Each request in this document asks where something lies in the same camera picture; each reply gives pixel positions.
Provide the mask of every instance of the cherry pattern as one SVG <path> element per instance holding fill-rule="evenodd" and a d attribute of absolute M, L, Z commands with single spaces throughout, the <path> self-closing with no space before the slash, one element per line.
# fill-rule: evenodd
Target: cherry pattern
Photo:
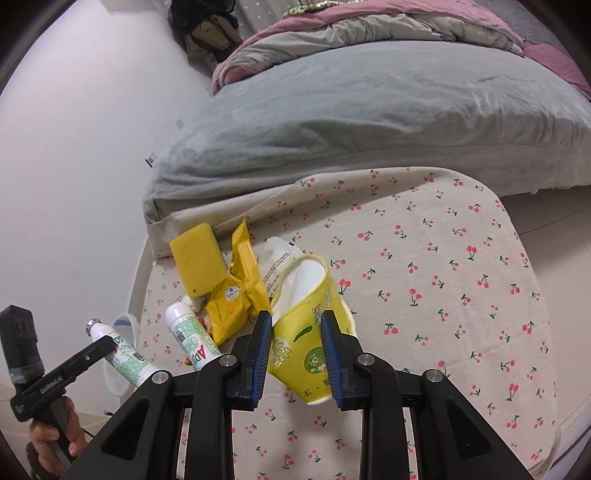
<path fill-rule="evenodd" d="M 326 260 L 364 350 L 401 371 L 440 370 L 524 465 L 548 457 L 558 425 L 545 302 L 490 190 L 436 168 L 317 174 L 248 216 L 255 250 L 279 236 Z M 216 237 L 229 264 L 236 223 L 225 212 L 217 218 Z M 146 358 L 175 374 L 192 367 L 161 319 L 183 294 L 174 261 L 155 262 L 139 345 Z M 268 377 L 259 408 L 232 413 L 237 478 L 356 478 L 361 418 L 333 406 L 307 406 Z M 412 438 L 408 417 L 407 432 Z M 414 446 L 408 447 L 414 480 Z M 185 448 L 181 444 L 180 476 Z"/>

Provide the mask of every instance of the white and green bottle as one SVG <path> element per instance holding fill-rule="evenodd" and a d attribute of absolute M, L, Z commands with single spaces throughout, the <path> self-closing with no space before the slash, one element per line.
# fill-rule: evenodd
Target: white and green bottle
<path fill-rule="evenodd" d="M 221 356 L 219 348 L 199 323 L 189 305 L 181 301 L 173 303 L 166 309 L 165 321 L 177 342 L 191 359 L 195 370 L 201 370 L 205 364 Z"/>
<path fill-rule="evenodd" d="M 103 325 L 99 319 L 88 321 L 86 324 L 86 333 L 92 338 L 93 342 L 96 342 L 105 335 L 113 338 L 117 347 L 105 359 L 136 387 L 139 387 L 144 381 L 149 379 L 153 373 L 163 370 L 151 364 L 117 330 L 110 325 Z"/>

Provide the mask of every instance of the white wall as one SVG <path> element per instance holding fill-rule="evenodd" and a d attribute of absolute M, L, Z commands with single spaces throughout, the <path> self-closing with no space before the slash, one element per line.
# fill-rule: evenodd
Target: white wall
<path fill-rule="evenodd" d="M 0 309 L 33 312 L 46 371 L 89 343 L 88 319 L 127 310 L 147 237 L 144 158 L 208 85 L 148 1 L 78 0 L 0 96 Z M 113 410 L 104 385 L 95 366 L 69 395 Z"/>

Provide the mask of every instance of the yellow paper cup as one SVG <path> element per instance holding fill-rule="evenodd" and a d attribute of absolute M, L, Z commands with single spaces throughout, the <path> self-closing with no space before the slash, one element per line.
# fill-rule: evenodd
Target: yellow paper cup
<path fill-rule="evenodd" d="M 306 403 L 330 398 L 320 318 L 334 310 L 341 332 L 350 335 L 355 335 L 355 322 L 324 260 L 309 254 L 294 260 L 281 274 L 271 310 L 269 373 Z"/>

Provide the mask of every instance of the human hand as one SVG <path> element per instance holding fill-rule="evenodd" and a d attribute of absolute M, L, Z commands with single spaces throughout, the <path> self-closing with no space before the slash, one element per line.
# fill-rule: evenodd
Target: human hand
<path fill-rule="evenodd" d="M 76 457 L 88 445 L 84 430 L 80 426 L 80 419 L 74 411 L 74 404 L 68 397 L 64 397 L 64 406 L 68 412 L 68 424 L 65 434 L 70 440 L 68 450 L 70 455 Z M 59 431 L 40 421 L 33 420 L 29 425 L 29 438 L 33 447 L 39 454 L 39 464 L 43 469 L 52 475 L 62 476 L 66 471 L 66 466 L 61 463 L 56 454 L 51 449 L 49 442 L 55 442 L 60 437 Z"/>

